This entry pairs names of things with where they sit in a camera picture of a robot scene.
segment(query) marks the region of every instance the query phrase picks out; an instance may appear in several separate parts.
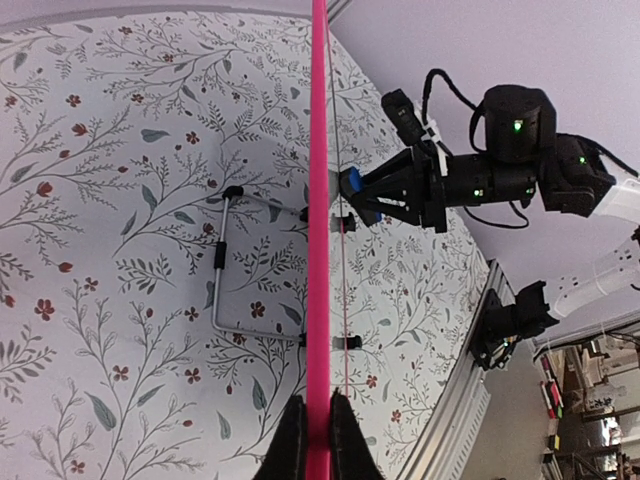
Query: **silver metal bar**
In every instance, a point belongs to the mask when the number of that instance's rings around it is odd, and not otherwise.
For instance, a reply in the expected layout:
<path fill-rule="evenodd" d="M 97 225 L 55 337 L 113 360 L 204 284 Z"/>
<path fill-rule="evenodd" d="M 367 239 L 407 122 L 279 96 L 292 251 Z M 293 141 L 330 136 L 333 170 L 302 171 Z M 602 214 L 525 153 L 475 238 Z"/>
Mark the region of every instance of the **silver metal bar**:
<path fill-rule="evenodd" d="M 249 197 L 251 199 L 259 200 L 262 203 L 266 203 L 262 198 L 253 197 L 252 195 L 243 195 L 244 197 Z M 220 226 L 220 235 L 218 236 L 218 240 L 220 242 L 225 241 L 225 235 L 227 231 L 227 219 L 229 217 L 229 204 L 231 203 L 229 198 L 224 199 L 224 205 L 222 207 L 222 223 Z M 211 312 L 211 326 L 216 330 L 227 333 L 239 333 L 241 335 L 254 336 L 254 337 L 266 337 L 273 338 L 275 340 L 285 340 L 287 342 L 299 343 L 300 337 L 291 337 L 289 335 L 278 335 L 275 333 L 267 333 L 267 332 L 256 332 L 252 330 L 243 330 L 240 328 L 227 327 L 225 325 L 220 325 L 218 323 L 218 309 L 220 304 L 220 279 L 222 277 L 222 269 L 216 268 L 214 269 L 215 281 L 213 285 L 213 305 Z"/>
<path fill-rule="evenodd" d="M 481 306 L 486 301 L 490 289 L 495 289 L 500 297 L 509 297 L 505 289 L 510 290 L 509 285 L 503 282 L 502 269 L 497 262 L 491 262 L 487 283 L 482 293 L 478 308 L 471 324 L 471 330 L 476 325 Z M 462 347 L 462 354 L 449 376 L 447 385 L 440 395 L 436 408 L 429 419 L 429 423 L 423 430 L 416 446 L 411 452 L 407 462 L 400 471 L 398 478 L 403 480 L 422 480 L 441 478 L 443 466 L 446 466 L 450 450 L 451 439 L 457 435 L 461 428 L 461 422 L 470 419 L 464 418 L 464 413 L 469 411 L 468 402 L 473 398 L 473 392 L 477 385 L 484 381 L 484 372 L 475 363 L 473 355 L 469 353 L 471 334 L 467 335 Z"/>
<path fill-rule="evenodd" d="M 327 5 L 327 14 L 329 19 L 329 25 L 338 18 L 342 12 L 351 4 L 353 0 L 333 0 Z"/>

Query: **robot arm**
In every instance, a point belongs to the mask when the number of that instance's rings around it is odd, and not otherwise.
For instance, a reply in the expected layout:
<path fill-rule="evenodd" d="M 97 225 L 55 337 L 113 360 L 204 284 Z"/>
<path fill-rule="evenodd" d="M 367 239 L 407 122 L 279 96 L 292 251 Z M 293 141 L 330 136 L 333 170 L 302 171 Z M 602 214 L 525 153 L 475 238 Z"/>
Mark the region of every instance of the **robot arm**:
<path fill-rule="evenodd" d="M 366 175 L 355 168 L 338 174 L 340 194 L 366 226 L 384 214 L 440 233 L 446 231 L 447 207 L 519 201 L 526 208 L 536 191 L 547 211 L 640 224 L 638 173 L 592 140 L 558 134 L 555 109 L 544 92 L 501 85 L 488 90 L 477 107 L 465 103 L 474 109 L 471 140 L 480 117 L 485 119 L 486 150 L 472 140 L 476 153 L 454 156 L 427 121 L 426 99 L 423 123 L 401 90 L 383 97 L 387 117 L 409 148 Z M 609 173 L 607 158 L 625 171 L 622 178 Z M 476 359 L 486 368 L 484 359 L 505 338 L 539 335 L 578 308 L 634 283 L 640 284 L 640 228 L 612 253 L 574 273 L 525 287 L 515 304 L 484 308 Z"/>
<path fill-rule="evenodd" d="M 640 225 L 640 181 L 629 177 L 613 185 L 593 214 L 617 217 Z"/>
<path fill-rule="evenodd" d="M 636 200 L 636 213 L 639 204 L 640 198 Z M 634 283 L 640 284 L 640 228 L 613 252 L 570 274 L 547 280 L 543 292 L 549 315 L 561 320 L 578 308 Z"/>

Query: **black bracket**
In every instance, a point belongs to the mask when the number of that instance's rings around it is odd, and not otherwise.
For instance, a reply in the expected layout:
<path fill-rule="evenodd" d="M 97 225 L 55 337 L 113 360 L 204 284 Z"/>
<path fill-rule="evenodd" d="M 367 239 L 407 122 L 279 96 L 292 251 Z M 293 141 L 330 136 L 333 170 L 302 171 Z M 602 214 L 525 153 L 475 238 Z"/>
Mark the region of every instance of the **black bracket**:
<path fill-rule="evenodd" d="M 337 217 L 331 215 L 331 221 L 329 222 L 330 232 L 355 232 L 356 231 L 356 217 L 353 213 L 349 212 L 346 217 Z"/>
<path fill-rule="evenodd" d="M 502 368 L 513 353 L 515 343 L 505 342 L 505 339 L 535 337 L 559 323 L 547 313 L 549 305 L 544 299 L 545 285 L 540 281 L 523 288 L 512 305 L 502 305 L 495 290 L 487 292 L 469 346 L 476 363 L 484 370 Z M 500 352 L 497 360 L 494 358 L 496 352 Z"/>
<path fill-rule="evenodd" d="M 362 337 L 333 337 L 331 345 L 336 350 L 360 350 L 362 348 Z"/>
<path fill-rule="evenodd" d="M 309 207 L 304 207 L 300 210 L 300 221 L 309 223 Z"/>
<path fill-rule="evenodd" d="M 241 197 L 242 195 L 244 195 L 244 188 L 240 185 L 232 185 L 222 192 L 222 198 L 225 200 L 231 200 L 233 197 Z"/>

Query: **red flower pattern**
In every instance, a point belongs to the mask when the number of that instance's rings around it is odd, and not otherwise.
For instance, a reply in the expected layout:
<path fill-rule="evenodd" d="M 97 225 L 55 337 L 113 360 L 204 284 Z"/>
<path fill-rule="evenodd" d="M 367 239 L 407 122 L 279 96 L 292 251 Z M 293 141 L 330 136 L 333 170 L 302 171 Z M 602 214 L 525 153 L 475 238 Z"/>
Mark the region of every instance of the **red flower pattern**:
<path fill-rule="evenodd" d="M 113 379 L 116 382 L 120 380 L 126 382 L 127 380 L 129 380 L 129 367 L 120 368 L 118 365 L 116 365 L 115 367 L 113 367 L 113 371 L 116 372 L 116 374 L 113 376 Z"/>
<path fill-rule="evenodd" d="M 81 137 L 85 135 L 89 130 L 84 126 L 83 123 L 76 123 L 73 127 L 71 127 L 71 131 L 76 134 L 76 137 Z"/>
<path fill-rule="evenodd" d="M 71 473 L 84 473 L 84 462 L 78 462 L 77 460 L 71 460 Z"/>
<path fill-rule="evenodd" d="M 244 345 L 244 342 L 247 341 L 247 338 L 241 333 L 233 334 L 233 343 L 237 343 L 238 345 Z"/>
<path fill-rule="evenodd" d="M 184 315 L 189 319 L 190 322 L 193 322 L 200 316 L 200 314 L 196 311 L 196 307 L 191 307 L 189 310 L 185 310 Z"/>
<path fill-rule="evenodd" d="M 62 262 L 60 265 L 58 265 L 58 270 L 60 270 L 60 273 L 69 273 L 72 268 L 73 264 L 69 262 Z"/>
<path fill-rule="evenodd" d="M 70 107 L 76 108 L 78 105 L 82 103 L 82 100 L 80 100 L 79 95 L 69 95 L 69 97 L 67 97 L 65 102 L 67 102 Z"/>
<path fill-rule="evenodd" d="M 195 145 L 200 141 L 196 132 L 190 132 L 190 133 L 187 133 L 186 135 L 187 135 L 187 142 L 189 142 L 191 145 Z"/>
<path fill-rule="evenodd" d="M 367 386 L 369 388 L 375 388 L 377 384 L 378 384 L 378 377 L 376 377 L 375 375 L 367 376 Z"/>
<path fill-rule="evenodd" d="M 49 182 L 40 182 L 36 189 L 36 193 L 43 198 L 47 198 L 52 191 L 53 187 Z"/>
<path fill-rule="evenodd" d="M 84 284 L 85 290 L 91 290 L 92 292 L 96 291 L 96 287 L 98 286 L 97 280 L 92 280 L 91 277 L 87 277 L 84 281 L 87 282 Z"/>
<path fill-rule="evenodd" d="M 36 312 L 36 315 L 40 315 L 45 322 L 48 322 L 56 309 L 51 305 L 51 300 L 41 298 L 33 311 Z"/>
<path fill-rule="evenodd" d="M 184 374 L 187 376 L 187 382 L 189 382 L 189 385 L 193 385 L 193 382 L 199 382 L 201 380 L 199 368 L 194 368 L 193 371 L 187 370 Z"/>
<path fill-rule="evenodd" d="M 251 316 L 253 318 L 264 317 L 264 311 L 266 307 L 262 302 L 254 302 L 251 304 Z"/>

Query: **black clamp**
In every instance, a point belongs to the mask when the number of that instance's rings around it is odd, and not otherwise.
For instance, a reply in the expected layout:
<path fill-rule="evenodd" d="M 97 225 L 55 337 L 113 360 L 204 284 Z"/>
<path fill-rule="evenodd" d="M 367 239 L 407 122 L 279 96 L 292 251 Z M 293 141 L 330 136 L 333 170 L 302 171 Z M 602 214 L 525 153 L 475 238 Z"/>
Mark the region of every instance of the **black clamp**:
<path fill-rule="evenodd" d="M 301 222 L 309 223 L 309 207 L 304 207 L 302 210 L 300 210 L 299 218 Z"/>
<path fill-rule="evenodd" d="M 333 337 L 331 346 L 335 350 L 361 350 L 362 337 L 356 335 L 354 337 Z"/>
<path fill-rule="evenodd" d="M 242 195 L 244 195 L 244 187 L 240 185 L 232 185 L 222 192 L 222 198 L 225 200 L 231 200 L 233 197 L 241 197 Z"/>
<path fill-rule="evenodd" d="M 356 217 L 353 216 L 352 212 L 349 212 L 349 215 L 347 215 L 346 217 L 336 217 L 335 215 L 331 215 L 331 220 L 329 222 L 329 231 L 332 233 L 355 232 Z"/>

